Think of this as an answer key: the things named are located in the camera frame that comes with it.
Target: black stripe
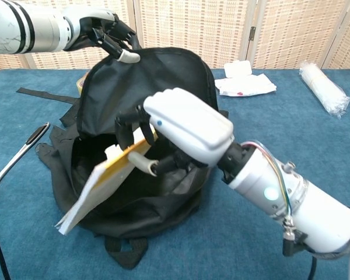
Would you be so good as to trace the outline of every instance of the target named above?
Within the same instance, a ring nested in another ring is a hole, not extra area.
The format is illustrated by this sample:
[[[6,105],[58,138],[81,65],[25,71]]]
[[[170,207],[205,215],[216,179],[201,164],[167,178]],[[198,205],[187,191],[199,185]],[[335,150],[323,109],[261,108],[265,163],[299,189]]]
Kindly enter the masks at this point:
[[[6,2],[5,0],[3,0],[4,3],[6,3],[10,9],[12,10],[14,16],[16,17],[17,19],[17,22],[18,22],[18,26],[19,26],[19,30],[21,32],[21,42],[19,44],[19,48],[18,50],[15,52],[15,54],[18,54],[20,53],[21,51],[23,51],[23,48],[25,47],[25,42],[26,42],[26,32],[25,32],[25,26],[23,25],[23,21],[21,19],[21,17],[19,16],[17,10],[11,5],[9,4],[8,2]]]
[[[29,48],[27,49],[27,53],[31,52],[31,50],[33,49],[34,47],[34,44],[35,44],[35,30],[34,30],[34,25],[33,25],[33,22],[31,21],[31,18],[29,16],[29,14],[27,13],[27,11],[21,6],[19,5],[18,3],[16,2],[13,2],[14,4],[16,4],[20,10],[23,12],[26,20],[27,20],[27,24],[29,25],[29,29],[30,29],[30,44],[29,44]]]

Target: black backpack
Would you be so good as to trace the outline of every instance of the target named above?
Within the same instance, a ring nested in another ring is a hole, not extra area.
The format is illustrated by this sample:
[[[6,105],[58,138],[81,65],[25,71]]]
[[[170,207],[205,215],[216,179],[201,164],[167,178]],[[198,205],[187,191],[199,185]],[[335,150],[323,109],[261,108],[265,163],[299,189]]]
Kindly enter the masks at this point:
[[[124,64],[109,55],[95,65],[80,99],[75,99],[61,118],[67,128],[54,127],[52,146],[41,143],[37,147],[40,159],[51,170],[54,198],[64,213],[78,200],[94,166],[106,160],[104,150],[117,144],[114,121],[119,112],[158,91],[176,87],[218,110],[214,77],[199,56],[173,47],[134,52],[141,56],[139,63]],[[146,157],[161,159],[174,151],[167,139],[159,138]],[[190,166],[153,177],[134,169],[79,225],[105,236],[109,254],[122,267],[132,269],[148,248],[146,237],[176,226],[197,210],[210,171]],[[121,251],[122,240],[129,241],[131,251]]]

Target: plastic bag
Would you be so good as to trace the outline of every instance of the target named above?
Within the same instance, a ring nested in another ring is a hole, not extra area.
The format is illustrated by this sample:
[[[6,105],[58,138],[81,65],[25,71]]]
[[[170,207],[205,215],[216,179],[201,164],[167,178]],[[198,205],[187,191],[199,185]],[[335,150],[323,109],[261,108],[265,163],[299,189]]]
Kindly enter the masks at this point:
[[[299,73],[328,113],[338,118],[346,113],[350,97],[332,82],[315,63],[304,61],[300,65]]]

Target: table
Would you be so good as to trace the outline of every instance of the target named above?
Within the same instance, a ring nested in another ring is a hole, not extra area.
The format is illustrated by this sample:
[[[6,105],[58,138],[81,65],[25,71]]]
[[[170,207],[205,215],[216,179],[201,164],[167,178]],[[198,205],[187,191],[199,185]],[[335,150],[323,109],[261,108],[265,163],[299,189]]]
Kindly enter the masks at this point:
[[[350,70],[325,70],[350,96]],[[86,70],[0,71],[0,170],[40,125],[59,118],[70,104],[16,93],[20,87],[78,97]],[[350,206],[350,105],[330,116],[302,82],[297,69],[258,70],[277,85],[254,97],[218,96],[229,111],[239,142],[258,139],[281,161],[293,161],[315,185]],[[224,72],[213,69],[215,78]],[[40,142],[50,144],[49,133]],[[103,238],[75,228],[62,236],[62,217],[50,171],[32,148],[0,183],[0,242],[12,279],[307,279],[306,252],[281,254],[282,228],[233,192],[214,170],[197,213],[149,239],[149,250],[132,271],[107,254]],[[316,279],[346,279],[347,258],[319,261]]]

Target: robotic hand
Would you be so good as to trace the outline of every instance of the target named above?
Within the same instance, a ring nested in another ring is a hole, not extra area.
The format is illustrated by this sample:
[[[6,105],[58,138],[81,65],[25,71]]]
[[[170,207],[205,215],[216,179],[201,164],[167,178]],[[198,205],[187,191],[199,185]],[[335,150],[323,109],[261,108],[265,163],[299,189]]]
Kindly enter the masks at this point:
[[[193,94],[167,89],[119,115],[115,125],[121,149],[133,144],[135,122],[141,123],[149,144],[154,143],[150,124],[179,149],[160,161],[130,155],[140,170],[158,176],[190,163],[218,166],[230,188],[282,224],[285,256],[301,250],[322,259],[350,255],[350,208],[295,172],[293,163],[274,158],[261,143],[234,142],[233,124]]]
[[[0,54],[75,51],[101,47],[115,59],[136,63],[140,48],[135,32],[108,9],[70,6],[62,12],[0,0]]]

